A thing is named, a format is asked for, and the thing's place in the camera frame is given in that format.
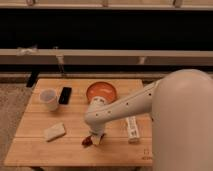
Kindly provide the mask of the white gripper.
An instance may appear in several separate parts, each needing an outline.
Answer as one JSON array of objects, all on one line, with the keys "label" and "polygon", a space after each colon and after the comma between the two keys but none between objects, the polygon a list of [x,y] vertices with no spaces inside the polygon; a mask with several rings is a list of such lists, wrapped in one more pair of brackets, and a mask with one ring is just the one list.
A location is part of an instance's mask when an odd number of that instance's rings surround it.
[{"label": "white gripper", "polygon": [[102,135],[105,133],[105,125],[104,124],[90,124],[90,132],[93,134],[91,137],[92,143],[95,146],[98,146],[101,142],[101,137],[97,135]]}]

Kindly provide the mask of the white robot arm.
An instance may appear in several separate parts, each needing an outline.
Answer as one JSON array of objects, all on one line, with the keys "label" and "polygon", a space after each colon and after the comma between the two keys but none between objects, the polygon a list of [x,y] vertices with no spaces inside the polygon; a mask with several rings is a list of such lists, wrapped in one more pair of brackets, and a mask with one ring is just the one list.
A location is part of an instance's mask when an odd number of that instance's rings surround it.
[{"label": "white robot arm", "polygon": [[153,171],[213,171],[213,77],[195,69],[172,72],[109,105],[91,107],[93,134],[107,122],[148,113]]}]

